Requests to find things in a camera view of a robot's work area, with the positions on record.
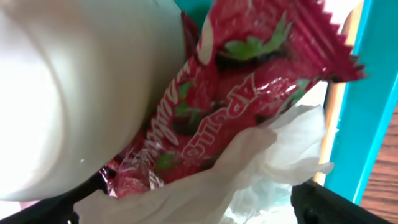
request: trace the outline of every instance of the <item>turquoise plastic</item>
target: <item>turquoise plastic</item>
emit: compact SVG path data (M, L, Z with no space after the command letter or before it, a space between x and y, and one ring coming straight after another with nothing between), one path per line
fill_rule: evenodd
M180 9L184 10L197 24L202 27L212 0L175 0Z
M345 90L325 187L359 204L398 99L397 0L365 0L354 52L369 78Z

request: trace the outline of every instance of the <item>plastic wrapper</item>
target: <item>plastic wrapper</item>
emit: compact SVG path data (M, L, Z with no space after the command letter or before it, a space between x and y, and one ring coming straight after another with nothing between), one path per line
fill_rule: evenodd
M285 113L320 80L363 78L314 0L217 0L196 50L113 161L118 198L208 170L232 139Z
M322 107L293 107L240 132L210 170L120 200L97 191L74 209L83 224L290 223L292 185L333 168L318 164L324 133Z

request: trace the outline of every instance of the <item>green leaf print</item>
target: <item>green leaf print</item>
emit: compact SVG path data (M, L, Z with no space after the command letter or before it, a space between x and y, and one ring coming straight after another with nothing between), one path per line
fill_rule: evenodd
M175 160L175 154L166 153L159 156L155 163L154 170L155 172L170 170L173 166L177 166L179 164L180 163Z
M189 90L189 88L191 88L191 86L192 86L192 83L187 82L178 87L178 91L180 92L180 99L183 100L187 97L188 90Z
M283 13L271 39L263 45L262 40L257 37L247 37L246 41L232 40L225 44L226 53L222 53L225 57L236 60L249 60L262 54L269 54L276 51L285 42L292 22L286 25L286 12Z
M182 117L182 116L188 116L189 115L189 106L187 102L183 101L178 105L176 108L174 108L174 113L176 116Z
M200 116L200 111L193 111L189 119L189 124L194 124L199 116Z
M285 112L291 106L295 105L307 93L306 89L309 83L310 80L307 79L297 80L298 89L287 98L284 105L279 109L278 114Z

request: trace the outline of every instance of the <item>wooden table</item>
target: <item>wooden table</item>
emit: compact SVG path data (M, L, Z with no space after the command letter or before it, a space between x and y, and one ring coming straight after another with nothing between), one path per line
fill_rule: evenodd
M361 206L398 223L398 107L392 117Z

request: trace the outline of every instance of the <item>white bottle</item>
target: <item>white bottle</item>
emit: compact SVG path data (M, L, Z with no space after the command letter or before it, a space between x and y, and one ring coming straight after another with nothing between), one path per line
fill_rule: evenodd
M0 200L83 183L184 61L174 0L0 0Z

